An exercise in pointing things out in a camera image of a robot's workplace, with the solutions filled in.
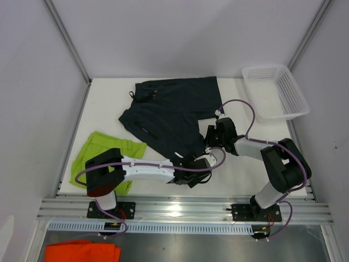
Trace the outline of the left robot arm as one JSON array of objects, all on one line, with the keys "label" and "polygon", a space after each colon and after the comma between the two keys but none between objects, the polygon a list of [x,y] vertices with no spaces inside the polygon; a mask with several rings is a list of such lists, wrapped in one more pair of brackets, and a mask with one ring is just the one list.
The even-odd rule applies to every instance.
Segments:
[{"label": "left robot arm", "polygon": [[192,188],[210,178],[216,163],[217,159],[207,153],[198,158],[146,161],[112,148],[85,162],[87,195],[96,200],[104,217],[113,218],[118,213],[115,189],[121,183],[150,180]]}]

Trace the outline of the lime green shorts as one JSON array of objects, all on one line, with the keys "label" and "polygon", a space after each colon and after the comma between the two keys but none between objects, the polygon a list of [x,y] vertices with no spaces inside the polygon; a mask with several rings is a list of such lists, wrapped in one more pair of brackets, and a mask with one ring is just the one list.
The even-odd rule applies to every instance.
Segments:
[{"label": "lime green shorts", "polygon": [[114,195],[112,191],[126,195],[132,182],[124,180],[126,171],[122,170],[121,161],[126,157],[142,159],[146,147],[144,142],[94,132],[73,161],[70,182],[84,187],[87,195],[93,198]]}]

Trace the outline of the dark navy shorts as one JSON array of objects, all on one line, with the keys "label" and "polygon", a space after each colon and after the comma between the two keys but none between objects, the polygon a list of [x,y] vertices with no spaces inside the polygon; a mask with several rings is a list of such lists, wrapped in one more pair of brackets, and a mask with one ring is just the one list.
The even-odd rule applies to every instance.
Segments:
[{"label": "dark navy shorts", "polygon": [[136,83],[119,117],[124,128],[165,158],[197,158],[205,151],[198,122],[221,107],[215,76]]}]

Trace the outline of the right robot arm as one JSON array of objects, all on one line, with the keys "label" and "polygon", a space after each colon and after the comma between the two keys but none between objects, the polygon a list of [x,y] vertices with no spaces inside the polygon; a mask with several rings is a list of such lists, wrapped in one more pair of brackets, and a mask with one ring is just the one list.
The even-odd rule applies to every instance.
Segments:
[{"label": "right robot arm", "polygon": [[238,135],[229,117],[209,125],[204,139],[208,147],[223,148],[235,156],[250,157],[264,163],[269,182],[250,199],[249,214],[255,220],[268,215],[269,208],[289,193],[305,186],[312,171],[293,140],[278,142]]}]

